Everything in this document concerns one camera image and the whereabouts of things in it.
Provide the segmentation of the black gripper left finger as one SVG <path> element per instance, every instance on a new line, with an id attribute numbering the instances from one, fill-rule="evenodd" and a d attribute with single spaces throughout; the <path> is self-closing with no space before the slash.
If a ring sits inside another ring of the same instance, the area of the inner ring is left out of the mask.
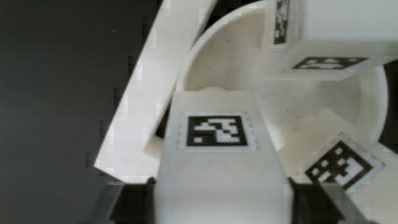
<path id="1" fill-rule="evenodd" d="M 102 224 L 154 224 L 155 186 L 155 178 L 139 184 L 127 184 L 122 181 L 109 183 L 109 202 L 106 203 Z"/>

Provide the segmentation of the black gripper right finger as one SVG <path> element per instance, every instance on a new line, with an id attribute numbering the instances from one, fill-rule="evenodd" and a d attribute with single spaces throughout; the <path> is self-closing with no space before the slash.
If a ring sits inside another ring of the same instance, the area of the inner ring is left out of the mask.
<path id="1" fill-rule="evenodd" d="M 338 197 L 345 195 L 342 186 L 289 181 L 294 189 L 292 224 L 347 224 L 349 215 L 338 204 Z"/>

